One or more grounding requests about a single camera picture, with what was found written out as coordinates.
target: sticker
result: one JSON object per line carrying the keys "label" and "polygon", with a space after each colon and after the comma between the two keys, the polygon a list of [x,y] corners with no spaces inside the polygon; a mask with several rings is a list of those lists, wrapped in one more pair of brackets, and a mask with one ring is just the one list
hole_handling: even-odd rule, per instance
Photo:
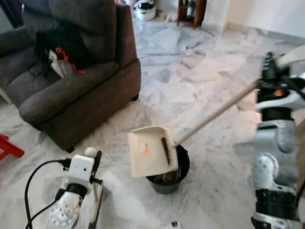
{"label": "sticker", "polygon": [[140,143],[140,154],[148,155],[148,143]]}

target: black bag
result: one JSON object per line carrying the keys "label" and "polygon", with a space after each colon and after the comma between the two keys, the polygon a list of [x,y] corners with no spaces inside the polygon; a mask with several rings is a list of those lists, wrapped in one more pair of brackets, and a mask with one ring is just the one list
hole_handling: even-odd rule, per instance
{"label": "black bag", "polygon": [[89,50],[85,46],[79,30],[68,23],[61,23],[56,29],[48,31],[37,31],[35,34],[34,50],[38,61],[29,67],[30,69],[38,62],[42,63],[42,72],[34,75],[43,74],[46,76],[50,70],[51,61],[49,52],[56,51],[60,47],[69,57],[69,62],[75,69],[82,69],[93,64]]}

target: red strap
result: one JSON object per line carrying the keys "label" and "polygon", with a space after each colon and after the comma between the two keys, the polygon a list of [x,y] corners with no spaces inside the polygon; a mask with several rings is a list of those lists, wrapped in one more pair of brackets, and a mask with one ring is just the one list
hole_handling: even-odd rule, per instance
{"label": "red strap", "polygon": [[78,73],[78,74],[85,74],[85,73],[86,73],[84,70],[77,70],[77,69],[69,62],[69,57],[66,56],[66,54],[65,54],[65,61],[69,63],[71,69],[72,69],[75,73]]}

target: wooden shelf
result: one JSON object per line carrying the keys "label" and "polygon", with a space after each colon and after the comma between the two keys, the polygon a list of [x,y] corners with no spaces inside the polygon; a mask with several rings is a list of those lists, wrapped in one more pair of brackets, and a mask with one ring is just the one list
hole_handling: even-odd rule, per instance
{"label": "wooden shelf", "polygon": [[205,8],[206,8],[206,2],[207,0],[197,0],[196,7],[191,7],[193,10],[196,10],[195,18],[193,20],[188,20],[186,18],[187,16],[187,9],[189,8],[188,5],[183,5],[183,0],[179,1],[179,7],[178,7],[178,18],[177,18],[177,26],[179,26],[179,23],[183,23],[186,25],[192,26],[194,29],[198,25],[201,25],[201,23],[204,20],[205,15]]}
{"label": "wooden shelf", "polygon": [[179,23],[185,24],[185,25],[190,25],[193,26],[194,25],[194,19],[188,20],[188,19],[180,19]]}

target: black cable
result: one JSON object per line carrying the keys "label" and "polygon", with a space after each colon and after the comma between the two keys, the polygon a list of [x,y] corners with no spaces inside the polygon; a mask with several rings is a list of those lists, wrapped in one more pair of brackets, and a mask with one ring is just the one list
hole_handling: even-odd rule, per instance
{"label": "black cable", "polygon": [[28,222],[27,226],[25,227],[25,229],[29,229],[29,226],[32,225],[33,220],[42,212],[44,212],[45,210],[47,210],[49,207],[51,207],[53,204],[55,204],[57,202],[57,200],[53,201],[52,203],[50,203],[48,206],[46,206],[45,208],[43,208],[42,210],[40,210],[38,213],[36,213]]}
{"label": "black cable", "polygon": [[34,172],[31,174],[29,180],[28,180],[28,183],[25,187],[25,191],[24,191],[24,204],[25,204],[25,210],[27,212],[27,218],[28,218],[28,224],[29,224],[29,228],[30,229],[33,229],[32,227],[32,223],[31,223],[31,214],[30,214],[30,208],[29,208],[29,201],[28,201],[28,191],[29,191],[29,186],[30,186],[30,182],[31,180],[33,179],[33,176],[35,175],[35,173],[43,166],[45,166],[46,164],[50,164],[50,163],[61,163],[60,160],[52,160],[52,161],[47,161],[47,162],[44,162],[42,163],[40,166],[38,166]]}

